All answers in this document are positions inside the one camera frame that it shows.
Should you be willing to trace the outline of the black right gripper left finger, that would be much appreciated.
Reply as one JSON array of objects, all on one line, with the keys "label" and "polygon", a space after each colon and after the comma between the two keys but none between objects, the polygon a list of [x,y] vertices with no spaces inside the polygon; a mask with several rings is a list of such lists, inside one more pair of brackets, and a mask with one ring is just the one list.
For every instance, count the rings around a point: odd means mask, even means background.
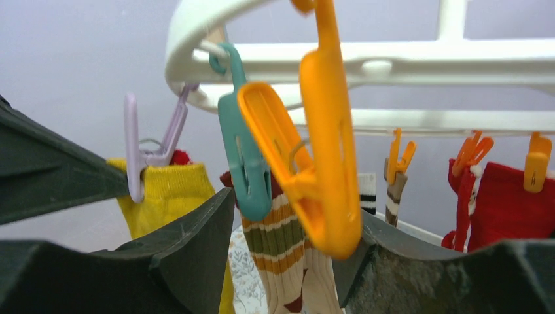
[{"label": "black right gripper left finger", "polygon": [[224,188],[113,251],[1,242],[2,313],[217,313],[233,223]]}]

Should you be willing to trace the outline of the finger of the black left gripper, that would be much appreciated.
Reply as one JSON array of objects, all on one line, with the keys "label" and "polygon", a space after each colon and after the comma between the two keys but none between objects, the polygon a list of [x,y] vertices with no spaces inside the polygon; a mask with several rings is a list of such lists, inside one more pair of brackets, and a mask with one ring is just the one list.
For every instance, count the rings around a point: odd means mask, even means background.
[{"label": "finger of the black left gripper", "polygon": [[125,172],[1,99],[1,224],[126,195]]}]

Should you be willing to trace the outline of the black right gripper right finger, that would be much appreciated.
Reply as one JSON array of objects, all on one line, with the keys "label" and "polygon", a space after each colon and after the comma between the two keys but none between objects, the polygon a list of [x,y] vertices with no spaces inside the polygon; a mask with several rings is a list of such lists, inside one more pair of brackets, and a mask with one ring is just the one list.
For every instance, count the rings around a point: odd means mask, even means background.
[{"label": "black right gripper right finger", "polygon": [[465,254],[363,214],[354,254],[335,260],[349,313],[553,313],[554,240],[504,240]]}]

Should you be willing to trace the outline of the yellow sock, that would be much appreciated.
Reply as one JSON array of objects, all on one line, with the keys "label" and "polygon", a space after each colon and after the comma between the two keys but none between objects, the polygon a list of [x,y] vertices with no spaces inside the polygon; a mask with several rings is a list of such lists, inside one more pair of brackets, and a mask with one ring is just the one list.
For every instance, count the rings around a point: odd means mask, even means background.
[{"label": "yellow sock", "polygon": [[[136,203],[131,196],[117,197],[133,240],[192,213],[216,194],[204,164],[177,161],[170,166],[148,167],[142,174],[142,201]],[[222,242],[225,243],[226,264],[218,313],[236,313],[233,304],[234,285],[228,259],[231,230],[229,231],[228,239]]]}]

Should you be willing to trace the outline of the multicolour striped long sock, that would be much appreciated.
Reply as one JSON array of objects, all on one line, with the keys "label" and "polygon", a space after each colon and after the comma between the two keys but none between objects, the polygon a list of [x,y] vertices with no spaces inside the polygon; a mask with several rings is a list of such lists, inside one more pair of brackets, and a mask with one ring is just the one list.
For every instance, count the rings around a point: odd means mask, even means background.
[{"label": "multicolour striped long sock", "polygon": [[343,313],[331,258],[305,235],[289,200],[271,179],[272,208],[261,221],[242,217],[243,234],[260,275],[269,313]]}]

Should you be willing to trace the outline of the lilac clothes peg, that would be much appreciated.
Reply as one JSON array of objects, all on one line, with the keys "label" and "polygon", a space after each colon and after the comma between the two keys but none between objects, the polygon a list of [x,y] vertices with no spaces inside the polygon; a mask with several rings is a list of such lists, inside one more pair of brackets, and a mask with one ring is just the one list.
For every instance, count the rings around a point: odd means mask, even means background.
[{"label": "lilac clothes peg", "polygon": [[137,100],[131,92],[125,95],[126,174],[129,195],[133,202],[141,203],[144,198],[145,184],[141,177],[143,170],[151,166],[166,167],[170,165],[187,119],[187,97],[191,92],[195,92],[198,87],[198,83],[184,85],[170,123],[160,141],[139,138]]}]

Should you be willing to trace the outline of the yellow orange clothes peg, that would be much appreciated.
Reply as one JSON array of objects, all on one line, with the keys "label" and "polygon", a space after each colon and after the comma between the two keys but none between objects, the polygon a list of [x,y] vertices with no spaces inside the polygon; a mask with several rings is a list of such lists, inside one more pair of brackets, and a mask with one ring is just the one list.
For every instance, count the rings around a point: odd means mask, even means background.
[{"label": "yellow orange clothes peg", "polygon": [[300,61],[300,95],[308,128],[301,138],[275,90],[250,82],[238,106],[272,174],[316,249],[336,259],[361,238],[355,140],[334,3],[295,1],[315,12],[318,46]]}]

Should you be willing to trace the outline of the white round clip hanger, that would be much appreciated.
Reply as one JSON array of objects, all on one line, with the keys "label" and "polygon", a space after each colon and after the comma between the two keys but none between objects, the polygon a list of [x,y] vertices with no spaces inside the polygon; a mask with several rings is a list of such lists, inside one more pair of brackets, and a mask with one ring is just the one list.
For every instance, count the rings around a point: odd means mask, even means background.
[{"label": "white round clip hanger", "polygon": [[[187,82],[203,82],[191,103],[216,113],[217,100],[230,90],[230,79],[214,72],[209,55],[226,52],[205,36],[260,1],[181,1],[170,22],[165,79],[176,94]],[[464,39],[465,1],[441,1],[435,41],[342,43],[346,80],[362,85],[519,86],[554,93],[554,40]],[[274,84],[294,125],[305,128],[298,87],[300,60],[313,43],[239,44],[237,49],[251,80]],[[410,136],[465,137],[473,130],[486,136],[554,133],[553,111],[469,111],[354,109],[358,134],[386,136],[400,128]]]}]

